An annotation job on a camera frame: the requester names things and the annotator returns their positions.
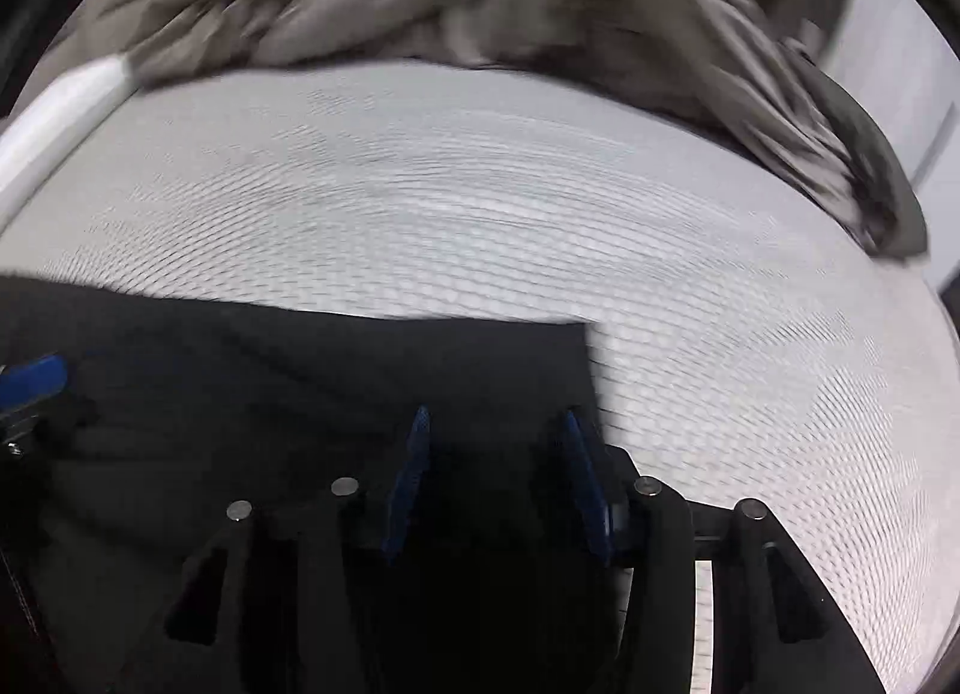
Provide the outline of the black pants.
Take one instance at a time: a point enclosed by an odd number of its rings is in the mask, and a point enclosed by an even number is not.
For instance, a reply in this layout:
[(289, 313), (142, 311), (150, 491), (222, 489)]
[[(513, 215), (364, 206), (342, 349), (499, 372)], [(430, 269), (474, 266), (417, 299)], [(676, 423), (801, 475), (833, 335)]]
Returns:
[(8, 276), (3, 369), (63, 357), (98, 421), (2, 483), (2, 686), (117, 692), (235, 502), (370, 478), (417, 409), (430, 461), (356, 692), (586, 692), (617, 645), (562, 419), (594, 418), (579, 323), (371, 320)]

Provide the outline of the white pillow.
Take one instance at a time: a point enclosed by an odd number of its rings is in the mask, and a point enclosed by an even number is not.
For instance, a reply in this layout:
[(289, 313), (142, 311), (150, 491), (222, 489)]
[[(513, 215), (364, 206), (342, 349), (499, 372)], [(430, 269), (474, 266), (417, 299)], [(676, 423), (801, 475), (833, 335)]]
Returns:
[(127, 58), (105, 56), (59, 76), (14, 119), (0, 148), (2, 229), (135, 91)]

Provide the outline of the grey duvet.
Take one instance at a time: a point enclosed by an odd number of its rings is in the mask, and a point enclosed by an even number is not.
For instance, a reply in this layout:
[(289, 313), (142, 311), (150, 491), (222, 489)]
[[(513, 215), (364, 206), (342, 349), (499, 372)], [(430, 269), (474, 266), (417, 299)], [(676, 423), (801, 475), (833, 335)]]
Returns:
[(726, 134), (869, 255), (928, 250), (885, 134), (755, 0), (146, 0), (127, 45), (145, 84), (353, 55), (564, 74)]

